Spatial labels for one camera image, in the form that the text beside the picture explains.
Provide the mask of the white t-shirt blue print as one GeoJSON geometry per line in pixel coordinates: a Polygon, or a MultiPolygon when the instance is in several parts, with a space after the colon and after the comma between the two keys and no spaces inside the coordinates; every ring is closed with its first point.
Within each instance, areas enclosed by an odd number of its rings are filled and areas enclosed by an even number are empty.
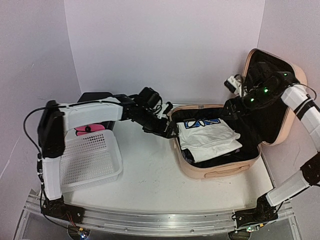
{"type": "Polygon", "coordinates": [[[240,149],[241,135],[220,119],[185,120],[177,123],[182,150],[188,150],[195,163],[204,162],[240,149]]]}

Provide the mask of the pink hard-shell suitcase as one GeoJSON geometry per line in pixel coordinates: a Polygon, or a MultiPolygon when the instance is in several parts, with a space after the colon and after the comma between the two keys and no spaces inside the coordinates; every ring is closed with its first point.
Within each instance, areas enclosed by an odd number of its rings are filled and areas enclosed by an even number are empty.
{"type": "MultiPolygon", "coordinates": [[[[250,64],[256,62],[271,62],[276,64],[287,64],[292,68],[298,81],[307,84],[305,72],[297,65],[289,63],[275,55],[259,50],[250,51],[242,72],[242,82],[245,78],[250,64]]],[[[173,140],[173,147],[182,172],[193,179],[220,178],[234,175],[249,169],[262,153],[262,146],[272,146],[283,142],[288,135],[294,121],[293,110],[286,106],[281,99],[264,109],[245,110],[239,97],[228,99],[225,104],[185,105],[171,111],[171,120],[181,123],[184,120],[203,120],[209,117],[223,117],[223,120],[231,129],[240,134],[240,149],[245,151],[258,150],[256,158],[228,163],[209,168],[198,168],[187,163],[182,156],[179,138],[173,140]]]]}

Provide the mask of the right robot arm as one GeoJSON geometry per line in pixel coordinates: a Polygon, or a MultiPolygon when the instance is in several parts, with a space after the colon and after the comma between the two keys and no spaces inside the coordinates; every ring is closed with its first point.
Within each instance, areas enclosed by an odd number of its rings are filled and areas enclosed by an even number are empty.
{"type": "MultiPolygon", "coordinates": [[[[317,153],[313,141],[298,118],[293,115],[287,138],[274,146],[262,148],[264,158],[278,186],[317,153]]],[[[311,225],[320,220],[320,188],[310,187],[291,200],[298,223],[311,225]]]]}

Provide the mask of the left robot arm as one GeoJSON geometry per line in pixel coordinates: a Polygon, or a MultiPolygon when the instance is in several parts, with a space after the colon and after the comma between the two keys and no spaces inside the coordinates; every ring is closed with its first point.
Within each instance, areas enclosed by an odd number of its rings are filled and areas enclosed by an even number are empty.
{"type": "Polygon", "coordinates": [[[85,93],[76,103],[48,101],[40,108],[37,127],[37,174],[50,201],[48,211],[57,219],[67,214],[59,200],[63,193],[117,180],[123,170],[113,127],[132,121],[145,133],[165,139],[177,136],[170,122],[170,102],[163,102],[152,88],[134,95],[85,93]]]}

